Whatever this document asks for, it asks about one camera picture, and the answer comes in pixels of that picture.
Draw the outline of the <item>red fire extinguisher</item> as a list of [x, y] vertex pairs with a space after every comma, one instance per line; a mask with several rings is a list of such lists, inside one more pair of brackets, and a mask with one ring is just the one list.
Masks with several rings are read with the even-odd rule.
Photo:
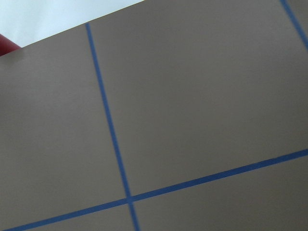
[[6, 55], [18, 49], [20, 49], [20, 46], [0, 34], [0, 56]]

